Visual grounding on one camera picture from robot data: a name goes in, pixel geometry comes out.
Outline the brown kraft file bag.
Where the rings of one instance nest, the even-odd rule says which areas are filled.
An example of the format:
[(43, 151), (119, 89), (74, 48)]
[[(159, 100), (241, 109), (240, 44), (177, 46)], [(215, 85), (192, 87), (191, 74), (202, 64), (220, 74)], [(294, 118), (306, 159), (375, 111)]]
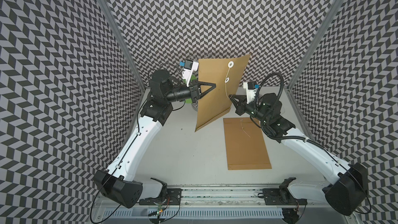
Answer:
[(223, 127), (229, 170), (272, 168), (263, 132), (250, 118), (225, 118)]

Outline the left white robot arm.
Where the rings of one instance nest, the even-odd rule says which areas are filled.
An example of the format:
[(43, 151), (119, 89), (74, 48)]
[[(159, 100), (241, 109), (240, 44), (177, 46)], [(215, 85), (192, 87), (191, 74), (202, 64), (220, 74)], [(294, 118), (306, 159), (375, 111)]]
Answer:
[(137, 126), (116, 159), (105, 170), (93, 177), (99, 192), (126, 208), (152, 198), (162, 203), (166, 198), (167, 184), (156, 178), (139, 182), (138, 166), (151, 141), (165, 125), (173, 111), (172, 103), (191, 99), (197, 102), (216, 88), (216, 84), (194, 80), (192, 84), (173, 83), (171, 74), (160, 69), (149, 81), (150, 93), (137, 115)]

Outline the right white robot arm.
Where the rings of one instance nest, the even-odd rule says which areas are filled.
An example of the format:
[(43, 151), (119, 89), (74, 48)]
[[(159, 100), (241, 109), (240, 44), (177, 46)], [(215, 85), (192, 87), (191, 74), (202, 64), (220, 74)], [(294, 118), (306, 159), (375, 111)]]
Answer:
[(351, 164), (312, 141), (280, 114), (282, 103), (275, 93), (261, 97), (258, 104), (245, 95), (231, 95), (238, 115), (258, 120), (262, 132), (271, 140), (292, 149), (323, 176), (322, 181), (299, 181), (295, 177), (280, 184), (280, 200), (311, 200), (327, 203), (338, 213), (349, 216), (369, 198), (368, 171), (360, 163)]

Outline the green plastic wine glass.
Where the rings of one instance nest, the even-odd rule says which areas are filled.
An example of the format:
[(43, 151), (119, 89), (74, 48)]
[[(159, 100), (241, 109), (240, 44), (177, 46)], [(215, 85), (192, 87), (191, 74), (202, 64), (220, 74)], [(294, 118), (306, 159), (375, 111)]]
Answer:
[[(197, 79), (198, 79), (197, 76), (196, 76), (195, 74), (193, 74), (193, 75), (191, 76), (191, 79), (190, 79), (190, 84), (192, 84), (193, 81), (194, 81), (194, 80), (197, 80)], [(186, 104), (192, 104), (192, 100), (191, 100), (191, 99), (186, 100)]]

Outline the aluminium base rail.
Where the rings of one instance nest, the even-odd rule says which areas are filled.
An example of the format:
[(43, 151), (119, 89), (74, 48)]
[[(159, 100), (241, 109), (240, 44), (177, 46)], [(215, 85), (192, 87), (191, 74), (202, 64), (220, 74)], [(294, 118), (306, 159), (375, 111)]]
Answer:
[(297, 199), (278, 185), (172, 187), (158, 200), (140, 200), (121, 207), (115, 218), (142, 218), (152, 223), (175, 219), (302, 220), (306, 214), (326, 213), (347, 218), (323, 202)]

